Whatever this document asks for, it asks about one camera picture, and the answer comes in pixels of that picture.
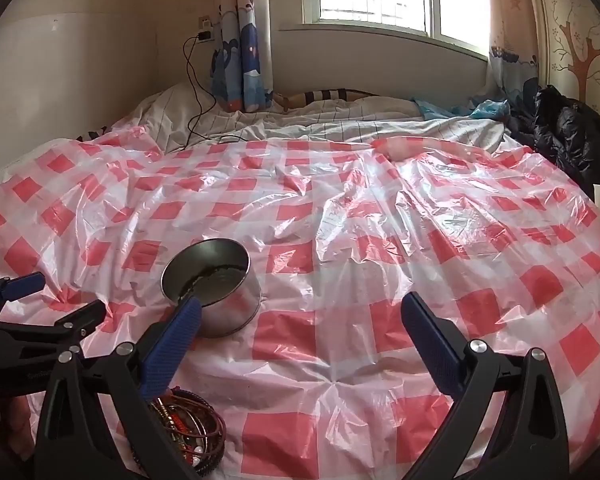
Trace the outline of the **round stainless steel tin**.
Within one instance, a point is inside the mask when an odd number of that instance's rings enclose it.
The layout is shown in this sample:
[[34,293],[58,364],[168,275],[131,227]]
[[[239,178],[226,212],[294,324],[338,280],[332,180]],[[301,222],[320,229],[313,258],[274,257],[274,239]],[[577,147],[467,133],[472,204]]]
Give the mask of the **round stainless steel tin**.
[[176,306],[201,304],[199,335],[221,338],[247,326],[259,311],[261,287],[247,249],[236,240],[210,238],[181,250],[162,272],[161,290]]

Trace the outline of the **cartoon print left curtain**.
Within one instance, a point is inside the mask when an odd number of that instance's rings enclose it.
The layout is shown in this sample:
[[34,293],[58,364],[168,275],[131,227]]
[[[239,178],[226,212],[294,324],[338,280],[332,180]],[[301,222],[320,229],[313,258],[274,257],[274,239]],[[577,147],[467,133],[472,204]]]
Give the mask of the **cartoon print left curtain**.
[[223,110],[253,113],[273,102],[270,0],[214,0],[211,91]]

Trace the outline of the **striped pillow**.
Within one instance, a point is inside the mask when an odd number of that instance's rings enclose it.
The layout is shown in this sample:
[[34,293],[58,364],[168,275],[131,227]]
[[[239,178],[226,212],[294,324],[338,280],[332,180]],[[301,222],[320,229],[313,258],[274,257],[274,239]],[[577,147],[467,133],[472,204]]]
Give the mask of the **striped pillow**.
[[296,108],[305,107],[318,101],[343,101],[354,102],[360,99],[374,96],[373,93],[352,90],[347,88],[313,90],[285,96],[281,93],[274,93],[274,102],[283,107],[284,110],[295,110]]

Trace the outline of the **cartoon print curtain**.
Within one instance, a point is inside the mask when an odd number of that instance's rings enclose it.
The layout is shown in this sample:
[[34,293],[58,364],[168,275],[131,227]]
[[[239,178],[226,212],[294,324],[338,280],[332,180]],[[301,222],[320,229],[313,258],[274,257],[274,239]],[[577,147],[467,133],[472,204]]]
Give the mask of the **cartoon print curtain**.
[[273,102],[270,0],[214,0],[211,91],[223,110],[253,113]]
[[518,110],[531,108],[539,83],[532,0],[490,0],[490,6],[486,92]]

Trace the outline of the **light blue plastic bag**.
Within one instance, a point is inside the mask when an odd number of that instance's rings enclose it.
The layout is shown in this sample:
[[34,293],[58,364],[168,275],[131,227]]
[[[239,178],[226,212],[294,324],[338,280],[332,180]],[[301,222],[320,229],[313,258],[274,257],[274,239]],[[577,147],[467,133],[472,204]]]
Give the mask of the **light blue plastic bag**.
[[424,100],[415,100],[414,103],[419,110],[419,114],[426,120],[465,117],[505,122],[510,116],[510,106],[507,101],[485,100],[475,106],[454,106],[448,110]]

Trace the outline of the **black puffer jacket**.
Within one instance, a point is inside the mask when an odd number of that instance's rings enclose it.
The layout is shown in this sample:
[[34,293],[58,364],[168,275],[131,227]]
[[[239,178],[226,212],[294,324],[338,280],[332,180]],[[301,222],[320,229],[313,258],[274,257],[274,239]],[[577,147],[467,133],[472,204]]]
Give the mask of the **black puffer jacket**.
[[544,156],[593,197],[594,186],[600,185],[600,114],[550,84],[540,87],[535,78],[524,83],[509,106],[510,136]]

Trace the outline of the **wall power outlet with plug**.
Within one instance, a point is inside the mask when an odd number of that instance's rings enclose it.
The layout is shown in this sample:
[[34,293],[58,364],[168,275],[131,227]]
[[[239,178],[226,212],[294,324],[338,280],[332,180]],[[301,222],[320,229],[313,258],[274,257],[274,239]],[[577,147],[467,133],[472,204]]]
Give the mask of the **wall power outlet with plug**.
[[214,39],[213,24],[209,15],[198,18],[197,40],[199,42],[209,42]]

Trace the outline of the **wardrobe with tree decal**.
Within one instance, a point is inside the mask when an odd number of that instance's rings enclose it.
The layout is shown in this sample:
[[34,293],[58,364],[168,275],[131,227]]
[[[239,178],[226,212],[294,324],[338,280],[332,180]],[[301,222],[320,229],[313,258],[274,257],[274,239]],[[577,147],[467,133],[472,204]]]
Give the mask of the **wardrobe with tree decal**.
[[540,0],[545,81],[600,114],[600,12],[591,0]]

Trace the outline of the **red white checkered plastic sheet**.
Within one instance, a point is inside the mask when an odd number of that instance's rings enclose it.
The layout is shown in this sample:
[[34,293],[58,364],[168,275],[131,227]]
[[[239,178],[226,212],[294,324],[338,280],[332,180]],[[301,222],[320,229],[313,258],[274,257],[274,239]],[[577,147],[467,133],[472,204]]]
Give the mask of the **red white checkered plastic sheet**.
[[160,278],[200,240],[250,255],[257,315],[197,339],[174,384],[226,423],[220,479],[395,479],[451,406],[404,330],[418,292],[468,338],[543,349],[579,465],[600,445],[600,212],[528,148],[398,136],[166,154],[142,127],[58,140],[0,170],[0,276],[44,290],[6,322],[107,307],[90,356],[166,316]]

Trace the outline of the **cartoon print right curtain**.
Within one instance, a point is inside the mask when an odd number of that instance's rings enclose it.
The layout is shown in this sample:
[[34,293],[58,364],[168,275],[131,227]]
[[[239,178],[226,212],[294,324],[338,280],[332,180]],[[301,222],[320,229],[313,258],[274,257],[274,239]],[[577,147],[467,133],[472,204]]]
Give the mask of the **cartoon print right curtain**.
[[490,0],[490,6],[486,92],[518,110],[531,108],[539,83],[532,0]]

